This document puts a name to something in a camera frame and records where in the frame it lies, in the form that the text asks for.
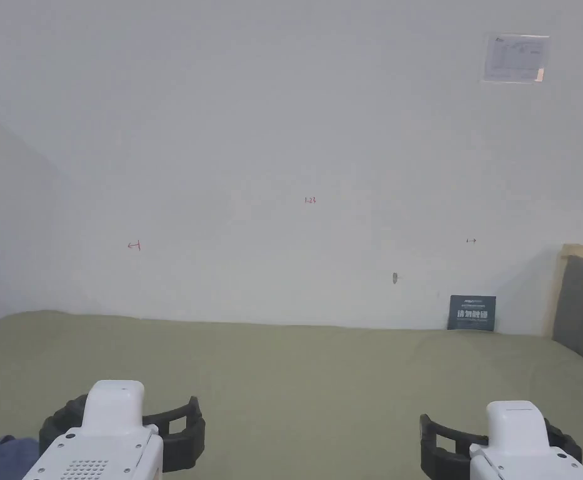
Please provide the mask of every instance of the white wall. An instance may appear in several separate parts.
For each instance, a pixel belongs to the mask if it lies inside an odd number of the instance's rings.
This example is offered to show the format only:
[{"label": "white wall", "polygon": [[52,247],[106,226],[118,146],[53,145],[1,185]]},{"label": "white wall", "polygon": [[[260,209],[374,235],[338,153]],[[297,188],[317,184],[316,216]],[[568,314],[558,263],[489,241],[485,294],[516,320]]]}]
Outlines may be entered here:
[{"label": "white wall", "polygon": [[[551,35],[546,82],[481,84],[488,31]],[[0,1],[0,123],[0,185],[54,186],[0,227],[0,315],[439,328],[496,294],[535,334],[583,243],[583,2]]]}]

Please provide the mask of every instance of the green floor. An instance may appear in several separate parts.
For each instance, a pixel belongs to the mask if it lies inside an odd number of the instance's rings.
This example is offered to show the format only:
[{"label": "green floor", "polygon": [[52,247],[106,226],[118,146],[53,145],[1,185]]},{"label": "green floor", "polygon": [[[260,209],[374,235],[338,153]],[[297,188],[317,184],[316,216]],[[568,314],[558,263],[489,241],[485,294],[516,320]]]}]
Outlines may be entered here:
[{"label": "green floor", "polygon": [[546,339],[58,312],[0,320],[0,435],[37,436],[107,378],[142,381],[146,414],[199,397],[206,451],[172,480],[424,479],[420,414],[486,433],[493,400],[531,400],[583,447],[583,359]]}]

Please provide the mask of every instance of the blue cloth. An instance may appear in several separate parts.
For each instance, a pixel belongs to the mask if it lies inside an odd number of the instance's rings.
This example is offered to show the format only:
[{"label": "blue cloth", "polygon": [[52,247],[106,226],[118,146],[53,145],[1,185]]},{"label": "blue cloth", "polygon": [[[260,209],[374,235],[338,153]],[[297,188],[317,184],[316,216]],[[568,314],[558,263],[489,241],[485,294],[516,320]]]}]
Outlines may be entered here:
[{"label": "blue cloth", "polygon": [[0,480],[22,480],[39,457],[33,438],[0,438]]}]

